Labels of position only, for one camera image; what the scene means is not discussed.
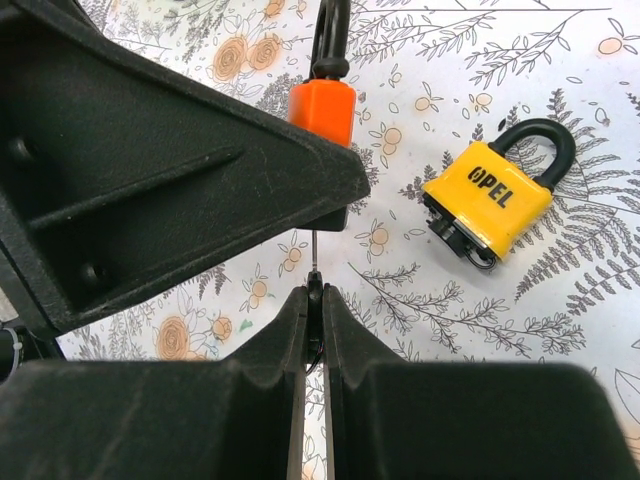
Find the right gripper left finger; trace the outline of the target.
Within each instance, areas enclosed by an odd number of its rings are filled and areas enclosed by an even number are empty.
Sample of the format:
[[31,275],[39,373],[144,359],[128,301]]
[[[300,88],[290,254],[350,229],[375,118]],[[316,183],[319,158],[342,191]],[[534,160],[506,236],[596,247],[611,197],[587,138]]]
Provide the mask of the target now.
[[297,479],[308,293],[220,361],[31,361],[1,389],[5,479]]

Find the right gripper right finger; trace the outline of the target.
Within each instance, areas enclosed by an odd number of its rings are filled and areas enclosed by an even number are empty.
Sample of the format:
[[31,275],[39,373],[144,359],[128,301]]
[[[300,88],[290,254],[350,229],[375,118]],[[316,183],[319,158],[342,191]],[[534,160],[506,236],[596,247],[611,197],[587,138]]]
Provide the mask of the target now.
[[608,399],[566,363],[403,360],[323,294],[332,479],[635,479]]

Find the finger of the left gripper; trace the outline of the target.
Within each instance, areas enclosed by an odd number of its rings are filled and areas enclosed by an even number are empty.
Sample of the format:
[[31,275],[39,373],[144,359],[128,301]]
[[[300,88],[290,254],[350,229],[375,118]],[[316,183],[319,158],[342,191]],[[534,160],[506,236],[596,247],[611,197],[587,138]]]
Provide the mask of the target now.
[[351,150],[149,61],[72,1],[1,5],[1,286],[64,334],[369,194]]

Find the orange padlock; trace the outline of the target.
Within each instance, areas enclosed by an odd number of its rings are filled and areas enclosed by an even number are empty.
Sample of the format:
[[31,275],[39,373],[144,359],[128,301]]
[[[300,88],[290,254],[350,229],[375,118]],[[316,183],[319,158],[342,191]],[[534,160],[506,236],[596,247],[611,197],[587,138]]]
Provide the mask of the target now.
[[370,192],[363,165],[349,149],[356,102],[355,90],[343,82],[350,69],[346,59],[350,13],[349,1],[320,3],[309,75],[289,94],[289,123],[346,150],[336,158],[320,154],[301,163],[299,199],[305,205],[325,201],[316,207],[314,218],[300,226],[312,234],[343,231],[349,204]]

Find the yellow padlock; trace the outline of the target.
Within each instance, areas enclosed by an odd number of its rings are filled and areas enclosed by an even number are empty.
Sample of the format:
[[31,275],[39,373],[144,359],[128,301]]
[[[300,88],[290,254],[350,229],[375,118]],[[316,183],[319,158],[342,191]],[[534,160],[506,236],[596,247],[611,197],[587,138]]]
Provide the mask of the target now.
[[[541,174],[527,176],[507,160],[519,141],[549,140],[555,157]],[[557,184],[571,169],[576,142],[562,124],[528,119],[494,141],[472,143],[443,173],[423,186],[429,228],[460,258],[480,270],[503,260],[514,240],[549,207]]]

